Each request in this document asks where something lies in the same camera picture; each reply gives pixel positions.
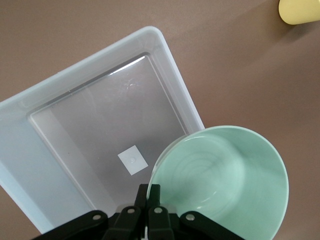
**mint green bowl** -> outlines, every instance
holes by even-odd
[[[151,184],[160,184],[160,202],[170,212],[197,211],[246,240],[272,240],[289,199],[286,167],[275,147],[239,126],[176,140],[157,160]]]

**table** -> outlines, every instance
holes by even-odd
[[[265,136],[289,177],[275,240],[320,238],[320,22],[284,23],[279,0],[0,2],[0,101],[144,27],[159,28],[206,127]],[[39,234],[0,189],[0,239]]]

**white sticker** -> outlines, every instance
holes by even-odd
[[[148,167],[147,162],[139,152],[136,145],[121,152],[118,154],[118,157],[131,175],[136,174],[142,169]]]

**plastic bin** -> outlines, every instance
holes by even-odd
[[[0,184],[42,233],[111,216],[171,142],[203,128],[163,35],[145,27],[0,103]]]

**yellow cup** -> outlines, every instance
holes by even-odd
[[[320,20],[320,0],[280,0],[279,13],[287,24],[296,25]]]

